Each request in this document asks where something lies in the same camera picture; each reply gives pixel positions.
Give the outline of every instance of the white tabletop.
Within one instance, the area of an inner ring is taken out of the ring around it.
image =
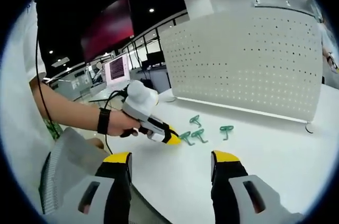
[[[90,101],[96,101],[96,100],[106,100],[110,97],[110,94],[113,92],[114,90],[110,89],[110,88],[105,88],[104,90],[98,92],[97,94],[95,94],[94,96],[92,96],[92,98],[90,99]]]
[[[240,158],[255,174],[280,193],[290,212],[306,214],[332,175],[339,147],[339,91],[322,85],[314,134],[305,124],[212,105],[176,100],[172,91],[160,95],[154,115],[171,124],[178,134],[196,131],[189,119],[199,114],[204,139],[194,146],[156,143],[144,135],[109,137],[115,152],[131,151],[132,182],[144,198],[174,224],[214,223],[211,200],[211,151],[222,150]],[[229,140],[219,127],[233,125]]]

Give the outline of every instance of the computer screen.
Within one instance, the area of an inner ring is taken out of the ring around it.
[[[149,65],[151,66],[156,65],[156,64],[161,64],[162,62],[165,62],[164,53],[162,51],[148,53],[147,60],[149,62]]]
[[[107,86],[130,80],[127,54],[107,62],[104,69]]]
[[[134,35],[130,14],[129,1],[118,0],[93,20],[81,39],[85,62]]]

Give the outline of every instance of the person's hand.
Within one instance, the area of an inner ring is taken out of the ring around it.
[[[327,63],[329,65],[331,71],[337,73],[338,66],[335,63],[335,61],[334,61],[334,59],[333,59],[333,57],[331,55],[327,58]]]
[[[120,136],[124,133],[124,130],[128,129],[139,129],[140,123],[124,114],[122,111],[111,111],[110,113],[110,122],[108,124],[107,134],[110,136]],[[138,132],[135,130],[133,132],[134,136],[138,135]]]

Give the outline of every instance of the green hook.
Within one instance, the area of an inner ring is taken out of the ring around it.
[[[192,117],[191,119],[190,119],[190,123],[195,123],[195,124],[197,124],[198,126],[199,126],[199,128],[201,127],[201,124],[200,124],[200,122],[198,122],[198,119],[199,119],[199,115],[196,115],[195,117]]]
[[[197,130],[197,131],[195,131],[191,134],[191,137],[192,138],[199,138],[201,140],[201,142],[207,143],[208,140],[203,140],[202,137],[201,137],[201,134],[203,134],[203,132],[204,132],[204,129]]]
[[[220,131],[224,131],[226,132],[226,138],[224,140],[228,140],[228,132],[233,130],[234,126],[230,125],[230,126],[221,126],[220,127]]]
[[[186,143],[189,144],[189,146],[193,146],[193,145],[195,145],[195,143],[191,143],[191,142],[189,141],[189,139],[188,139],[188,137],[190,136],[190,134],[191,134],[191,132],[188,131],[188,132],[185,132],[184,134],[181,134],[179,137],[180,137],[182,140],[186,141]]]

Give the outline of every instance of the white pegboard panel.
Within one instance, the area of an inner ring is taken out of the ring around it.
[[[160,39],[175,96],[313,119],[323,70],[313,17],[249,8],[185,22]]]

